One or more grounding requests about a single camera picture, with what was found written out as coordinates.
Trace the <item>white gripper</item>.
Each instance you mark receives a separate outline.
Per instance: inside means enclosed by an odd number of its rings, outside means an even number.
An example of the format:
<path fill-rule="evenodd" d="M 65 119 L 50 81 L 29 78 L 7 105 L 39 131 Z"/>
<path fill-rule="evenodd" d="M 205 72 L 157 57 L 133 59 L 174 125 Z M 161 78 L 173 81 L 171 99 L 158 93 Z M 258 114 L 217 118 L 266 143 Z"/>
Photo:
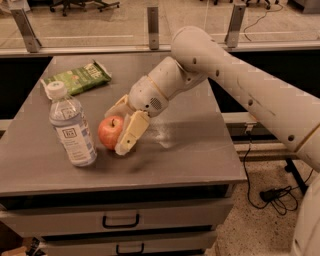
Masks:
<path fill-rule="evenodd" d="M 132 115 L 129 115 L 128 101 L 131 107 L 141 111 L 135 111 Z M 109 116 L 125 117 L 123 129 L 115 146 L 115 152 L 121 156 L 126 155 L 149 127 L 149 116 L 158 116 L 168 105 L 168 99 L 160 92 L 150 77 L 143 76 L 139 79 L 132 86 L 129 96 L 125 94 L 104 114 L 105 118 Z"/>

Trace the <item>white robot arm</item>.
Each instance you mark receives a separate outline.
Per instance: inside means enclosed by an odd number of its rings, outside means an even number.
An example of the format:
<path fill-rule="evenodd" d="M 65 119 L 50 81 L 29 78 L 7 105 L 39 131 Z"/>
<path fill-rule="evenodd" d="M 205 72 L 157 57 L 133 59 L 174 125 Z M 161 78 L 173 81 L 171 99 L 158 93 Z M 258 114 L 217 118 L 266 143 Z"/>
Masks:
<path fill-rule="evenodd" d="M 320 99 L 222 49 L 204 30 L 176 32 L 171 55 L 136 82 L 109 110 L 124 118 L 116 153 L 127 154 L 152 117 L 181 92 L 210 78 L 270 131 L 287 149 L 320 172 Z"/>

